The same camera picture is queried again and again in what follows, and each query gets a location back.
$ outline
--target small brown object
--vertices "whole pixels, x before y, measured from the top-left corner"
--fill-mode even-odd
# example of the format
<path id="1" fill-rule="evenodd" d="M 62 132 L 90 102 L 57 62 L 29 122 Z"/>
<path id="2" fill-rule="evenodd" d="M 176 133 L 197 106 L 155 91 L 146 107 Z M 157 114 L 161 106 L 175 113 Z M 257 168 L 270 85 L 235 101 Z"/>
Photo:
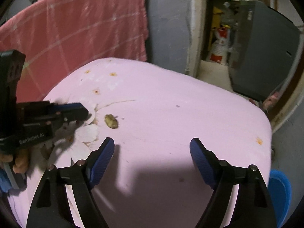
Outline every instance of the small brown object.
<path id="1" fill-rule="evenodd" d="M 99 88 L 97 88 L 97 89 L 93 90 L 93 93 L 95 93 L 95 94 L 99 95 L 99 94 L 100 94 Z"/>
<path id="2" fill-rule="evenodd" d="M 109 128 L 118 128 L 118 121 L 113 115 L 105 115 L 104 121 Z"/>

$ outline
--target metal screw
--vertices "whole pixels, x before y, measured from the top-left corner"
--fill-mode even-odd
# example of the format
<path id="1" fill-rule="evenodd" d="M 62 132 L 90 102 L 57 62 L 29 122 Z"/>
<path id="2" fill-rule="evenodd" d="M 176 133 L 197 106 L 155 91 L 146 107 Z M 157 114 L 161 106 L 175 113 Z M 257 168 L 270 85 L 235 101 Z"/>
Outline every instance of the metal screw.
<path id="1" fill-rule="evenodd" d="M 219 164 L 221 165 L 221 166 L 227 166 L 228 165 L 228 162 L 226 161 L 226 160 L 220 160 L 219 161 Z"/>
<path id="2" fill-rule="evenodd" d="M 86 163 L 86 161 L 84 159 L 80 159 L 76 162 L 76 164 L 79 166 L 84 165 L 85 163 Z"/>
<path id="3" fill-rule="evenodd" d="M 53 164 L 50 164 L 50 165 L 47 167 L 48 170 L 53 170 L 54 168 L 55 168 L 55 166 L 54 166 Z"/>
<path id="4" fill-rule="evenodd" d="M 253 170 L 253 171 L 256 171 L 257 170 L 257 167 L 254 165 L 254 164 L 251 164 L 249 166 L 250 170 Z"/>

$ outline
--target yellow object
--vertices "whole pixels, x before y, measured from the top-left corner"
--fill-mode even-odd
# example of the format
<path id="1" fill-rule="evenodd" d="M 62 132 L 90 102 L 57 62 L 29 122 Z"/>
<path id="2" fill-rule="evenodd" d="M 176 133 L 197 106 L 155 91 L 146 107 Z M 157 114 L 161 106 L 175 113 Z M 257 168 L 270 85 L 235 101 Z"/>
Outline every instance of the yellow object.
<path id="1" fill-rule="evenodd" d="M 212 17 L 212 23 L 211 23 L 211 32 L 210 32 L 210 38 L 209 38 L 209 44 L 208 44 L 208 51 L 211 49 L 211 43 L 213 38 L 213 30 L 215 28 L 219 28 L 221 26 L 221 14 L 224 12 L 218 9 L 217 7 L 213 7 L 213 17 Z"/>

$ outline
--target pink towel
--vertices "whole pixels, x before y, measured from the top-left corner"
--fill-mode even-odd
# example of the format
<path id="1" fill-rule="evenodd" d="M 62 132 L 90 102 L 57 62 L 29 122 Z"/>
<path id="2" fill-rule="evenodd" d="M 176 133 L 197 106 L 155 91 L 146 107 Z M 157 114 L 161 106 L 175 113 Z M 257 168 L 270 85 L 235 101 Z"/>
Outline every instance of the pink towel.
<path id="1" fill-rule="evenodd" d="M 18 102 L 42 100 L 99 58 L 146 61 L 144 0 L 41 0 L 0 27 L 0 51 L 26 54 Z"/>

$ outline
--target blue cloth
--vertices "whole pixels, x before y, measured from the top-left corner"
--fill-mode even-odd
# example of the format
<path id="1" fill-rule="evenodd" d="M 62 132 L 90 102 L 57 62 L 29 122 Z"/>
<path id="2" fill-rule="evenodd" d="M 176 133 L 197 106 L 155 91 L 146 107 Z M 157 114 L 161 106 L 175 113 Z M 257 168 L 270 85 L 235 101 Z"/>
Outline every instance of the blue cloth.
<path id="1" fill-rule="evenodd" d="M 7 177 L 5 170 L 0 169 L 0 190 L 7 193 L 12 188 L 11 182 Z"/>

